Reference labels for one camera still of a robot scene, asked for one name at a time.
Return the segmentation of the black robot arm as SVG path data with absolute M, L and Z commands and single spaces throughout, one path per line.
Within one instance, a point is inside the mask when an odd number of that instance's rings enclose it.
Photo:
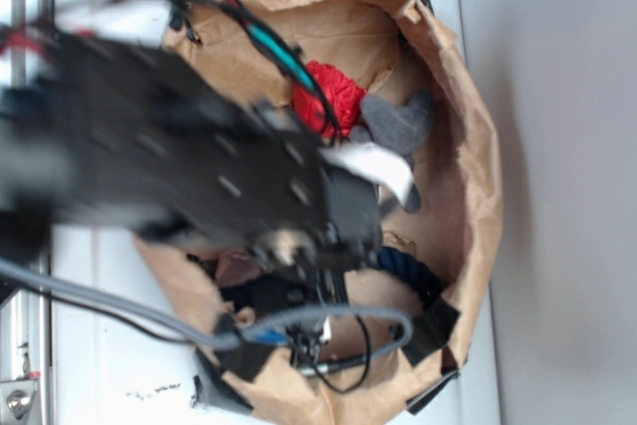
M 238 105 L 167 51 L 59 33 L 45 54 L 1 92 L 3 259 L 28 263 L 75 225 L 245 249 L 297 283 L 375 264 L 372 183 L 330 164 L 293 111 Z

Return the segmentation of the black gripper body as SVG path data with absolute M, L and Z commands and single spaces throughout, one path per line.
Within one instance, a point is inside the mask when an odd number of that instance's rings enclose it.
M 314 230 L 287 228 L 258 237 L 252 248 L 266 273 L 255 281 L 255 306 L 348 302 L 344 274 L 365 268 L 380 247 L 375 187 L 336 167 L 322 178 L 326 220 Z

